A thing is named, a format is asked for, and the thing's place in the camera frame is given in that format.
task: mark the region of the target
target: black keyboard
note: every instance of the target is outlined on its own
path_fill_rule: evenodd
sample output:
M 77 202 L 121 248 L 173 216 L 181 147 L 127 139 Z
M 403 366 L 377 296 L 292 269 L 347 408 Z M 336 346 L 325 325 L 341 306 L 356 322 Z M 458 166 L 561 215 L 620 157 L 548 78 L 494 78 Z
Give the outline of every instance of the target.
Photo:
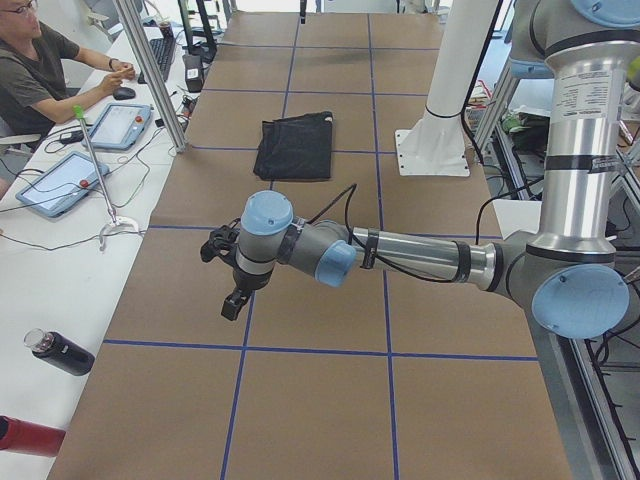
M 156 57 L 158 67 L 162 73 L 162 79 L 166 82 L 169 78 L 169 70 L 171 69 L 171 63 L 173 63 L 173 53 L 176 49 L 176 39 L 170 38 L 152 38 L 149 40 L 151 45 L 151 51 Z M 147 83 L 144 79 L 144 74 L 140 72 L 138 76 L 138 83 Z

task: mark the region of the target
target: red can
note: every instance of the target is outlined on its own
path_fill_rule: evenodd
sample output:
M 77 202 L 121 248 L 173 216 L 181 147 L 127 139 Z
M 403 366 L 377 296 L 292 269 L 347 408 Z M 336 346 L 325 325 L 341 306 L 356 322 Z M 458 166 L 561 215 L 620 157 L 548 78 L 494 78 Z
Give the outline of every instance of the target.
M 57 428 L 0 416 L 0 450 L 55 457 L 65 433 Z

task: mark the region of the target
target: computer mouse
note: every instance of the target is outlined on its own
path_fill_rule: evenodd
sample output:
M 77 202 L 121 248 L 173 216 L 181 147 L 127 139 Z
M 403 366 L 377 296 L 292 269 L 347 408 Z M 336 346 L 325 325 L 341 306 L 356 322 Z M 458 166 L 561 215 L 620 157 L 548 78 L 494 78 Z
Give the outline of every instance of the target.
M 116 100 L 130 100 L 136 98 L 136 91 L 129 87 L 118 87 L 113 91 L 113 98 Z

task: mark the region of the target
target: thermos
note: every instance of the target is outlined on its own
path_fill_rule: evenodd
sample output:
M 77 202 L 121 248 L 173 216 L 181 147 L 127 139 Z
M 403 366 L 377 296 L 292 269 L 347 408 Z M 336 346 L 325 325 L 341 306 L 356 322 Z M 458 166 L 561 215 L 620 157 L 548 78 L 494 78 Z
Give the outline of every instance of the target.
M 76 376 L 89 373 L 95 360 L 90 352 L 58 332 L 34 328 L 25 335 L 24 344 L 31 349 L 34 357 Z
M 0 450 L 55 457 L 64 435 L 64 430 L 0 416 Z

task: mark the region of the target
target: glasses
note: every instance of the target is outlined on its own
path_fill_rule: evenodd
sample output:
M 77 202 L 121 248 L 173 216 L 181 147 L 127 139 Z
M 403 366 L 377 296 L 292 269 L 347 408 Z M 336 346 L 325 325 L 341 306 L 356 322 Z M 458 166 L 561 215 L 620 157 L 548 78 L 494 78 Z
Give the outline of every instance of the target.
M 0 12 L 7 13 L 17 13 L 18 15 L 22 15 L 26 17 L 29 12 L 35 12 L 38 9 L 38 2 L 36 0 L 31 0 L 26 5 L 22 5 L 21 7 L 16 8 L 15 10 L 0 10 Z

